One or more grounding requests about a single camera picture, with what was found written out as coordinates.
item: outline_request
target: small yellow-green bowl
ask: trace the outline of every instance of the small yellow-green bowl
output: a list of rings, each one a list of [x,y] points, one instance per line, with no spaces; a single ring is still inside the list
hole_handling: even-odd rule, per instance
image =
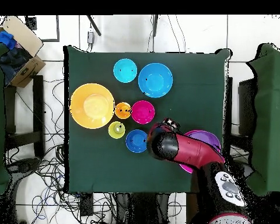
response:
[[[112,122],[108,128],[109,135],[112,138],[118,139],[124,136],[125,127],[123,123],[118,121]]]

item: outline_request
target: bowl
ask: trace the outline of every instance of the bowl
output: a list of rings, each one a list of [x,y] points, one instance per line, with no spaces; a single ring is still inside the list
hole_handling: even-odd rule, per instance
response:
[[[221,149],[220,141],[213,133],[199,129],[199,130],[188,131],[187,133],[185,133],[185,135],[200,140],[202,142],[206,142],[207,144],[212,145],[218,152],[220,152]],[[180,166],[188,173],[193,172],[193,169],[188,167],[187,165],[180,164]]]
[[[164,96],[171,89],[172,83],[170,69],[159,63],[148,64],[141,70],[138,77],[140,90],[152,98]]]
[[[115,114],[118,118],[125,120],[131,115],[131,106],[126,102],[118,103],[115,107]]]
[[[132,119],[138,124],[147,124],[152,121],[155,116],[155,108],[153,105],[146,101],[140,100],[132,106]]]
[[[115,121],[109,125],[108,133],[112,138],[115,139],[121,138],[123,137],[124,132],[125,132],[125,127],[123,123]]]
[[[128,149],[134,153],[141,153],[146,150],[147,134],[140,129],[131,131],[125,139]]]
[[[114,98],[104,86],[87,83],[73,92],[69,110],[72,118],[82,127],[98,129],[112,119]]]
[[[132,60],[124,58],[116,62],[113,68],[113,74],[120,82],[131,82],[137,76],[137,66]]]

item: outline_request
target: cardboard box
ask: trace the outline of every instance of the cardboard box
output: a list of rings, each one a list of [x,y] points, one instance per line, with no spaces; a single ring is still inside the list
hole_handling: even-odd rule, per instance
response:
[[[11,80],[10,85],[25,88],[34,75],[46,65],[36,54],[43,42],[19,18],[8,16],[0,27],[0,32],[6,31],[33,57]]]

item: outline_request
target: yellow bowl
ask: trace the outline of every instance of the yellow bowl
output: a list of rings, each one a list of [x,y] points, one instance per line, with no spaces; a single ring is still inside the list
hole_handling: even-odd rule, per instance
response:
[[[121,102],[116,105],[115,114],[118,118],[125,120],[131,115],[131,106],[126,102]]]
[[[87,83],[72,94],[69,110],[73,119],[82,127],[98,129],[113,117],[115,102],[112,94],[104,86]]]
[[[121,138],[125,132],[124,124],[118,121],[112,122],[109,125],[108,132],[109,135],[115,139]]]

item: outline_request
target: small orange bowl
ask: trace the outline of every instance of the small orange bowl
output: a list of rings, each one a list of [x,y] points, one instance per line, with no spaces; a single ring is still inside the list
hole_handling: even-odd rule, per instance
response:
[[[121,102],[116,105],[115,114],[121,120],[125,120],[131,115],[131,106],[126,102]]]

